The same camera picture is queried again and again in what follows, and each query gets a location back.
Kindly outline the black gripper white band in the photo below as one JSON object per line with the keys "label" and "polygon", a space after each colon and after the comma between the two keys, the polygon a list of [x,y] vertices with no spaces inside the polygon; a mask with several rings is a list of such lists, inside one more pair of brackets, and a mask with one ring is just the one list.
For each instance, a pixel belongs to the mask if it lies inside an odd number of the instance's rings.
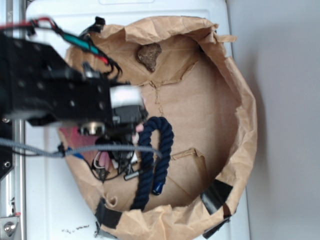
{"label": "black gripper white band", "polygon": [[[137,86],[129,83],[117,84],[111,86],[108,93],[110,107],[107,110],[111,119],[100,128],[100,137],[95,144],[108,145],[107,150],[98,152],[108,152],[111,163],[115,162],[117,171],[128,173],[131,171],[135,155],[132,135],[136,133],[136,127],[146,121],[148,112],[141,90]],[[94,169],[98,173],[107,172],[97,167]]]}

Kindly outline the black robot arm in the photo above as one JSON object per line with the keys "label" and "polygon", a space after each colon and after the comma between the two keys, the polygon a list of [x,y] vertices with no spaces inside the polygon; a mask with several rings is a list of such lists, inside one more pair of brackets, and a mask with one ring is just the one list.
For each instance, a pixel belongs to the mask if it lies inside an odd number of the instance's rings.
{"label": "black robot arm", "polygon": [[137,86],[108,79],[84,62],[70,67],[46,44],[0,36],[0,115],[32,126],[77,127],[100,144],[132,144],[147,110]]}

